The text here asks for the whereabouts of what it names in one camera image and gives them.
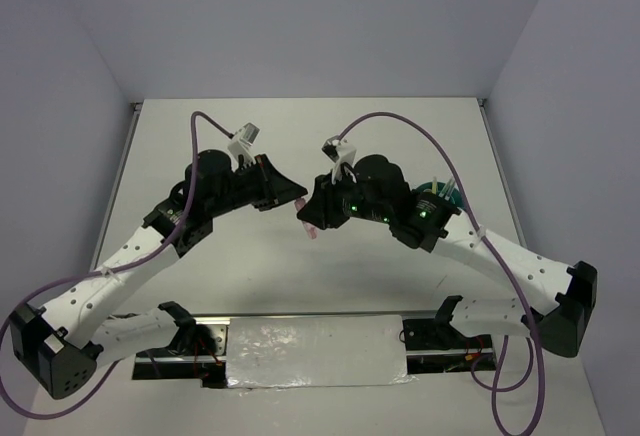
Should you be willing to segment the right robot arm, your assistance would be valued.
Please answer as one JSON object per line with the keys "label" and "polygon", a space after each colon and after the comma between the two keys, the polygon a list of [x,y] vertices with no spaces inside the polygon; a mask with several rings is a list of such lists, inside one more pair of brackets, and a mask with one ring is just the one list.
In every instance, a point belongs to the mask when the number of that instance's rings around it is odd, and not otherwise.
{"label": "right robot arm", "polygon": [[316,177],[297,217],[319,230],[337,229],[352,218],[382,223],[403,245],[456,261],[514,290],[515,297],[506,300],[447,297],[434,325],[446,347],[491,334],[530,337],[560,357],[579,353],[596,305],[596,268],[546,259],[473,223],[451,201],[411,188],[400,167],[382,155],[345,166],[340,178]]}

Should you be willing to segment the silver foil sheet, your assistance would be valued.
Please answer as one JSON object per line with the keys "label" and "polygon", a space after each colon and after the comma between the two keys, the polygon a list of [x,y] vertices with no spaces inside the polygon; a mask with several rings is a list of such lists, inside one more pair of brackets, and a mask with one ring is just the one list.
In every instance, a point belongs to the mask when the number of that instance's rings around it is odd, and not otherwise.
{"label": "silver foil sheet", "polygon": [[235,319],[231,388],[387,386],[409,382],[398,315]]}

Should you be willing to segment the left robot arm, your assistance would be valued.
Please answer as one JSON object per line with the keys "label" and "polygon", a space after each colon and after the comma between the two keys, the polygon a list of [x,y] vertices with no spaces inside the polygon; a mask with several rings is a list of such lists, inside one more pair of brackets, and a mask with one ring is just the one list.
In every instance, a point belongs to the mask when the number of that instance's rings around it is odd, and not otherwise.
{"label": "left robot arm", "polygon": [[219,150],[199,153],[183,181],[90,276],[36,308],[9,317],[14,354],[55,400],[82,388],[101,366],[148,349],[189,352],[209,331],[174,301],[141,314],[115,315],[138,289],[176,264],[213,231],[215,218],[244,206],[268,211],[307,193],[264,154],[239,169]]}

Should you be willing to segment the pink highlighter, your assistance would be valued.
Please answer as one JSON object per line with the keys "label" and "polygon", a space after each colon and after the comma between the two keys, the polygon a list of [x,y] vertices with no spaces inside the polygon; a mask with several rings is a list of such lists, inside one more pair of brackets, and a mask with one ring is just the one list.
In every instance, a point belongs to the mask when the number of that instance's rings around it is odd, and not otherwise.
{"label": "pink highlighter", "polygon": [[309,223],[303,222],[302,226],[310,239],[317,238],[317,228]]}

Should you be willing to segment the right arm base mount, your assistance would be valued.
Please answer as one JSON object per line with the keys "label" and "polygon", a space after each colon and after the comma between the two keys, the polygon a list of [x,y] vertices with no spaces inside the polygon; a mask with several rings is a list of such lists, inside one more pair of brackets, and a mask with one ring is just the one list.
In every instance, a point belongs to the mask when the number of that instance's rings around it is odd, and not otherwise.
{"label": "right arm base mount", "polygon": [[404,344],[409,375],[494,371],[489,335],[465,337],[439,327],[434,318],[404,318],[398,339]]}

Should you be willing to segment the green highlighter pen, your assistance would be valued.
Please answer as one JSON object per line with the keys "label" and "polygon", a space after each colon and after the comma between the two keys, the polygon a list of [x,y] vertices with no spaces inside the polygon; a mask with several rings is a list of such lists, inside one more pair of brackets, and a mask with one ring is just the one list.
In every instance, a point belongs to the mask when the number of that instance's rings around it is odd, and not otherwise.
{"label": "green highlighter pen", "polygon": [[455,180],[453,178],[450,178],[447,183],[445,184],[445,186],[443,187],[440,196],[443,197],[444,199],[448,199],[449,198],[449,191],[450,189],[454,186]]}

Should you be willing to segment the teal round pen holder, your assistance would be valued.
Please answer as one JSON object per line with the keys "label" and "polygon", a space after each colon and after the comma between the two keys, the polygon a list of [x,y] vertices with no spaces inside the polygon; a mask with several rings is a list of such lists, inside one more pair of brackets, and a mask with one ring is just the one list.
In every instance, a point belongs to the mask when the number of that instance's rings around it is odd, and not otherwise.
{"label": "teal round pen holder", "polygon": [[417,186],[416,190],[419,192],[432,192],[434,194],[437,194],[447,199],[449,202],[456,205],[460,209],[465,208],[462,196],[453,179],[451,179],[446,183],[439,182],[439,181],[431,181],[431,182],[423,183]]}

